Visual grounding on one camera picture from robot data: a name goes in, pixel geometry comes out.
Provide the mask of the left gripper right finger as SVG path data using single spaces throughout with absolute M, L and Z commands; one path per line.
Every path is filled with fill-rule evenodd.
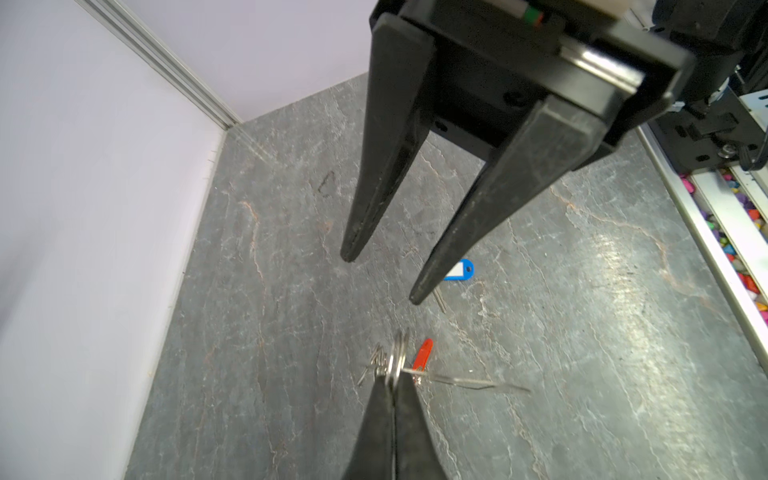
M 411 374 L 399 375 L 394 402 L 395 478 L 446 480 Z

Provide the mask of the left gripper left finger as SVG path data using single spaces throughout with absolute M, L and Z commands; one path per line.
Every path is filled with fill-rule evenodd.
M 343 479 L 388 480 L 394 470 L 394 401 L 384 377 L 374 380 Z

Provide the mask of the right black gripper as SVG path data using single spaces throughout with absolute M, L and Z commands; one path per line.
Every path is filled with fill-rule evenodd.
M 661 115 L 694 65 L 683 47 L 578 1 L 380 1 L 370 28 L 342 259 L 361 254 L 429 134 L 485 165 L 419 273 L 415 305 L 539 193 Z

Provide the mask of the metal keyring with shoe plate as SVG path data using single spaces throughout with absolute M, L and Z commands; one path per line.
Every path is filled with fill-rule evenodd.
M 397 387 L 399 375 L 406 373 L 411 376 L 416 385 L 427 381 L 474 391 L 532 393 L 532 390 L 527 387 L 506 381 L 455 377 L 431 372 L 427 369 L 427 364 L 434 346 L 433 340 L 428 338 L 422 343 L 412 362 L 408 362 L 408 346 L 409 332 L 403 330 L 396 332 L 389 350 L 385 349 L 381 343 L 377 343 L 355 385 L 361 387 L 368 377 L 383 378 L 385 384 L 394 390 Z

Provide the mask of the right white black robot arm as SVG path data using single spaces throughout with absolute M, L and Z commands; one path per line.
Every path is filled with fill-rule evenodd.
M 341 256 L 354 261 L 430 133 L 484 165 L 411 290 L 419 304 L 484 236 L 563 175 L 676 103 L 705 112 L 767 46 L 763 1 L 659 1 L 647 31 L 602 1 L 380 1 L 360 173 Z

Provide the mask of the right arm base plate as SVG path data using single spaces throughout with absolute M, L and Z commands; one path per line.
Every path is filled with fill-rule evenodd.
M 710 105 L 687 105 L 649 126 L 678 174 L 733 165 L 749 172 L 767 166 L 767 133 L 731 88 Z

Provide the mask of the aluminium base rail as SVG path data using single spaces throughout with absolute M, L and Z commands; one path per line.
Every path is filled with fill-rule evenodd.
M 764 130 L 766 92 L 740 99 Z M 733 165 L 681 175 L 673 171 L 649 124 L 639 127 L 638 134 L 760 366 L 765 367 L 767 171 L 747 172 Z

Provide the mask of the aluminium frame profiles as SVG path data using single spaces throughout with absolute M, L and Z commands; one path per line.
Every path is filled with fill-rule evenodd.
M 76 0 L 76 3 L 219 127 L 228 130 L 242 122 L 234 110 L 121 1 Z

